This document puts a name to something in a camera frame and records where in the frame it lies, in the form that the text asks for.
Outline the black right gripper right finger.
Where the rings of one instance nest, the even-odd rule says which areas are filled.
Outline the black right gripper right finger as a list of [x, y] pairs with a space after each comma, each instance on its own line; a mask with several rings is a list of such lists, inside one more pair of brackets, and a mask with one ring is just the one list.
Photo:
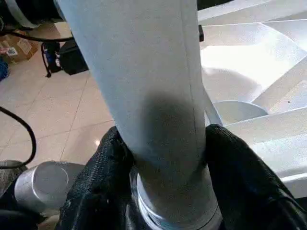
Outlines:
[[244, 140], [216, 124], [205, 131], [205, 160], [225, 229], [307, 228], [306, 210]]

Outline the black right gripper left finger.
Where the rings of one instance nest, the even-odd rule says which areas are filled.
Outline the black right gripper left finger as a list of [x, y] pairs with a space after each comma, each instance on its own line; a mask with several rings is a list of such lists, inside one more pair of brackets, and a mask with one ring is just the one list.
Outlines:
[[102, 137], [60, 209], [61, 230], [124, 230], [133, 156], [117, 128]]

